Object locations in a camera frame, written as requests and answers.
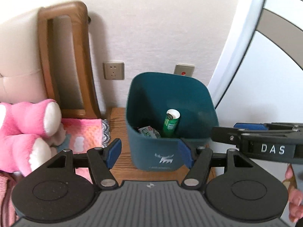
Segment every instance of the wall socket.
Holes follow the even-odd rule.
[[[124,80],[124,62],[104,62],[103,72],[107,80]]]
[[[177,64],[174,74],[191,77],[194,73],[194,65]]]

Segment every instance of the hand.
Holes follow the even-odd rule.
[[[285,178],[290,181],[290,185],[288,187],[289,219],[296,223],[303,217],[303,205],[301,205],[303,193],[296,189],[294,172],[291,165],[288,165],[287,167]]]

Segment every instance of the trash can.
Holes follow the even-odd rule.
[[[176,138],[148,138],[138,128],[161,132],[169,109],[180,112]],[[126,126],[134,165],[145,171],[174,171],[183,165],[179,138],[208,143],[218,118],[210,94],[197,79],[160,72],[144,72],[131,82],[126,104]]]

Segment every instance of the deer logo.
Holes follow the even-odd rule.
[[[174,155],[169,155],[169,156],[161,156],[161,155],[159,155],[159,154],[155,154],[155,157],[158,157],[158,158],[161,158],[161,160],[160,160],[160,162],[159,162],[159,164],[160,163],[172,163],[172,161],[174,160],[174,159],[171,159],[172,157],[174,157]]]

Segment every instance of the stuffed animal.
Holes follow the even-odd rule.
[[[52,99],[0,103],[0,170],[27,176],[48,161],[51,149],[43,138],[58,131],[61,118],[60,107]]]

